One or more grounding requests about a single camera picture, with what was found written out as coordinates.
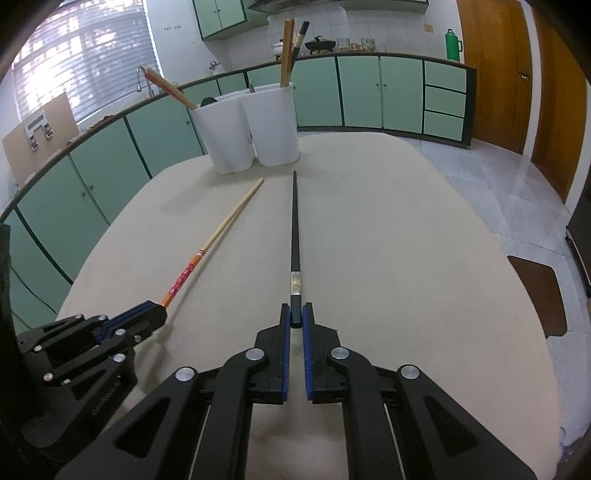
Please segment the white plastic container left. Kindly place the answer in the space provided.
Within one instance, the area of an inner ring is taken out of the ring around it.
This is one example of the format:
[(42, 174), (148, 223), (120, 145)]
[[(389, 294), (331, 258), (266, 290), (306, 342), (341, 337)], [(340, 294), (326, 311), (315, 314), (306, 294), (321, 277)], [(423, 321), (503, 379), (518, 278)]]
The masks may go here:
[(256, 157), (242, 105), (245, 95), (245, 90), (229, 93), (191, 110), (198, 135), (218, 174), (245, 171)]

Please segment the brown wooden door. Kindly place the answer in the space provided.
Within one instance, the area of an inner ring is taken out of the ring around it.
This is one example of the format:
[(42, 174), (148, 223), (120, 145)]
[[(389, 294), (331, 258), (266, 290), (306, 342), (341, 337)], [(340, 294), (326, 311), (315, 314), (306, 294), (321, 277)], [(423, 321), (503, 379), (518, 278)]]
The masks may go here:
[(464, 57), (477, 72), (473, 135), (529, 158), (567, 198), (589, 127), (587, 81), (540, 13), (519, 1), (458, 4)]

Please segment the green lower kitchen cabinets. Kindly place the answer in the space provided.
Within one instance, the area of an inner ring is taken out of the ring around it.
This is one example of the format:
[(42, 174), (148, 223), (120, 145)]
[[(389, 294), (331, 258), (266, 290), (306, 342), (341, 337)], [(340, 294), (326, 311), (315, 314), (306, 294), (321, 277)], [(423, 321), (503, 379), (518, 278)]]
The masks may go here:
[[(477, 72), (403, 54), (332, 54), (294, 65), (300, 131), (383, 131), (469, 146)], [(204, 155), (188, 110), (158, 95), (108, 118), (48, 161), (1, 220), (11, 229), (18, 331), (53, 321), (86, 258), (133, 196), (176, 163)]]

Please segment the brown wooden chair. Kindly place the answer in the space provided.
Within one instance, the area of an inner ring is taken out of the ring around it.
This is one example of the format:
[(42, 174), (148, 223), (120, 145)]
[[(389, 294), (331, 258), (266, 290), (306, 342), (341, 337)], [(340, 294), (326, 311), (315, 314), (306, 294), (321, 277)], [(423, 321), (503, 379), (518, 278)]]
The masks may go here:
[(533, 303), (545, 337), (564, 336), (567, 333), (566, 312), (554, 270), (548, 265), (512, 255), (508, 260)]

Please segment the orange red bamboo chopstick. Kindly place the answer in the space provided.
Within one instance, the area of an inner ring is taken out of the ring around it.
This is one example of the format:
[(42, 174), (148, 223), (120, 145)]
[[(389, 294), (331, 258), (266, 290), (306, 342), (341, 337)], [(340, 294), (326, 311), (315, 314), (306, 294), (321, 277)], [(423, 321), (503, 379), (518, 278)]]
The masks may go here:
[(168, 308), (170, 306), (170, 304), (172, 303), (172, 301), (177, 296), (178, 292), (181, 290), (181, 288), (183, 287), (183, 285), (186, 283), (187, 279), (193, 273), (194, 269), (197, 268), (197, 265), (204, 258), (204, 256), (207, 254), (207, 252), (209, 250), (211, 250), (212, 245), (214, 245), (214, 243), (219, 238), (221, 238), (221, 235), (226, 230), (228, 230), (229, 226), (231, 225), (231, 223), (233, 221), (235, 221), (236, 217), (238, 217), (238, 215), (240, 213), (242, 213), (242, 210), (245, 209), (245, 206), (249, 203), (250, 200), (252, 200), (252, 197), (254, 195), (256, 195), (256, 192), (259, 191), (259, 189), (260, 189), (261, 186), (263, 186), (263, 183), (264, 183), (264, 179), (263, 178), (259, 178), (256, 181), (256, 184), (254, 184), (252, 186), (252, 188), (250, 188), (249, 191), (246, 192), (245, 196), (242, 197), (242, 200), (240, 200), (235, 205), (235, 207), (230, 211), (230, 213), (228, 214), (228, 216), (226, 216), (222, 220), (221, 224), (219, 224), (217, 226), (217, 228), (211, 234), (211, 237), (209, 237), (206, 240), (206, 242), (204, 243), (204, 245), (197, 251), (197, 254), (195, 254), (191, 258), (190, 262), (188, 262), (188, 264), (185, 266), (185, 268), (182, 270), (182, 272), (176, 278), (176, 280), (174, 281), (174, 283), (168, 289), (168, 291), (166, 292), (166, 294), (164, 295), (164, 297), (162, 298), (162, 300), (160, 302), (160, 305), (162, 307)]

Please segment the green thermos bottle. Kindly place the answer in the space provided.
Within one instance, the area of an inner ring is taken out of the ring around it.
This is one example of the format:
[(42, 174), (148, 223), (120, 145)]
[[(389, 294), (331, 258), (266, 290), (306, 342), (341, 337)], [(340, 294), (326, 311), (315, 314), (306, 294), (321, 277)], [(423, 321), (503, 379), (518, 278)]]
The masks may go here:
[(445, 33), (446, 58), (451, 61), (460, 62), (464, 51), (463, 41), (456, 35), (453, 29), (449, 28)]

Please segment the chrome kitchen faucet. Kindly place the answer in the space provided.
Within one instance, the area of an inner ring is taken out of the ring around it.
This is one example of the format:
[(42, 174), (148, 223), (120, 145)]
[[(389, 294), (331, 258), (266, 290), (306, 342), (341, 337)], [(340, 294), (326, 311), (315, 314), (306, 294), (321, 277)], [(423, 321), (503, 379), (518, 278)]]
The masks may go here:
[(137, 93), (141, 93), (143, 90), (145, 90), (149, 98), (153, 98), (155, 96), (151, 83), (146, 77), (146, 68), (142, 65), (138, 66), (136, 69), (136, 82)]

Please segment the white plastic container right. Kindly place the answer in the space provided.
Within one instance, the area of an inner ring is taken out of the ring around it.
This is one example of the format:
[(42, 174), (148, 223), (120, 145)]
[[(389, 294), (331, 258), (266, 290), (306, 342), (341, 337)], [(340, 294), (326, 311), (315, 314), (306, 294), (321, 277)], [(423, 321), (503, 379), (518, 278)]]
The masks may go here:
[(297, 162), (301, 157), (294, 109), (294, 88), (290, 83), (264, 85), (242, 96), (247, 124), (256, 158), (266, 167)]

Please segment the black chopstick silver band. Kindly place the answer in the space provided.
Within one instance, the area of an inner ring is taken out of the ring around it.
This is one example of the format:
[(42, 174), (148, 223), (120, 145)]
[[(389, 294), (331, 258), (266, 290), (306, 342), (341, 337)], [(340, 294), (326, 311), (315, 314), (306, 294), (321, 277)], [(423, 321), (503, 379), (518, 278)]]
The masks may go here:
[(291, 198), (290, 312), (290, 326), (294, 329), (300, 329), (303, 321), (301, 321), (301, 254), (297, 172), (293, 173), (293, 197)]

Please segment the black wok pan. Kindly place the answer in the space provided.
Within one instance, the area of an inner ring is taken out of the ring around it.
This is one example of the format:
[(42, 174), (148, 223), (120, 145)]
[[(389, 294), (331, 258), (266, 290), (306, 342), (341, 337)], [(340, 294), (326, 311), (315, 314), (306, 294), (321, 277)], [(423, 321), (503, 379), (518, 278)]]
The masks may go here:
[(334, 52), (337, 43), (335, 40), (325, 39), (321, 36), (315, 36), (313, 40), (305, 42), (304, 46), (308, 49), (308, 52), (310, 52), (311, 55), (315, 55)]

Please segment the cardboard box on counter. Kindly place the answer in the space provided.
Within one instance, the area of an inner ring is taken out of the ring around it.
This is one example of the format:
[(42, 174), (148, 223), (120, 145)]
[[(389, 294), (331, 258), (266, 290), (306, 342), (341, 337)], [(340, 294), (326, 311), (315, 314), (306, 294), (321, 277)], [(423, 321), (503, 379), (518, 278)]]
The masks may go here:
[(2, 140), (17, 185), (23, 187), (79, 133), (65, 92), (30, 114)]

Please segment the window with blinds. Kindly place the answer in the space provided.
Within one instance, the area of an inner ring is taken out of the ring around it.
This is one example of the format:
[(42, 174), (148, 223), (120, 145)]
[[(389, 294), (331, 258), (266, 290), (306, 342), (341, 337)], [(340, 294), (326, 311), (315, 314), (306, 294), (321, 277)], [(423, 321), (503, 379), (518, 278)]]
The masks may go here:
[(143, 1), (64, 1), (12, 63), (19, 118), (64, 93), (84, 120), (135, 92), (140, 66), (158, 67)]

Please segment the white plastic container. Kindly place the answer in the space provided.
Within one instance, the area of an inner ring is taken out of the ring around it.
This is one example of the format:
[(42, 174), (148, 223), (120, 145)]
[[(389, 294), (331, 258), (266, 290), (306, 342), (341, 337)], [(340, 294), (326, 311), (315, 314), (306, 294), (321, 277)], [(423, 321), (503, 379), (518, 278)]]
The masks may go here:
[(198, 135), (218, 174), (245, 171), (256, 157), (242, 105), (245, 95), (245, 90), (229, 93), (191, 110)]
[(297, 162), (301, 157), (294, 109), (294, 88), (290, 83), (264, 85), (242, 96), (247, 124), (256, 158), (266, 167)]

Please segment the white cooking pot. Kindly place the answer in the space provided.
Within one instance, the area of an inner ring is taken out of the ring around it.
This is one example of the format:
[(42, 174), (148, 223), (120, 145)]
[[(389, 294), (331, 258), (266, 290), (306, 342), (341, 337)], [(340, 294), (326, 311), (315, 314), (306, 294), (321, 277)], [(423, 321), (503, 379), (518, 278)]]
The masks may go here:
[(279, 41), (274, 43), (271, 46), (271, 50), (273, 51), (273, 57), (276, 58), (276, 60), (280, 60), (281, 55), (283, 55), (283, 41)]

